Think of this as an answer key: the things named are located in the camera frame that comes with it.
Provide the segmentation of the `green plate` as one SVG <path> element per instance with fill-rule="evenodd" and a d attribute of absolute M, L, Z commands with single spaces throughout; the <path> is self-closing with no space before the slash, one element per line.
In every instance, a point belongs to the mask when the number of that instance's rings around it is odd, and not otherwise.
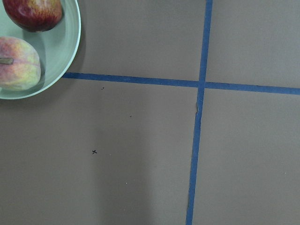
<path fill-rule="evenodd" d="M 63 17 L 53 29 L 44 32 L 28 32 L 17 26 L 0 4 L 0 35 L 21 38 L 38 52 L 41 78 L 28 90 L 0 89 L 1 99 L 21 99 L 39 94 L 54 85 L 73 62 L 81 36 L 81 15 L 76 0 L 62 0 Z"/>

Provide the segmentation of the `pink green peach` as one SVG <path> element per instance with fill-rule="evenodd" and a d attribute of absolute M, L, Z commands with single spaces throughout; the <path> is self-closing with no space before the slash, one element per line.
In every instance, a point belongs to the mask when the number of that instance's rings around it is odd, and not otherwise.
<path fill-rule="evenodd" d="M 41 65 L 35 48 L 16 37 L 0 38 L 0 87 L 23 91 L 38 84 Z"/>

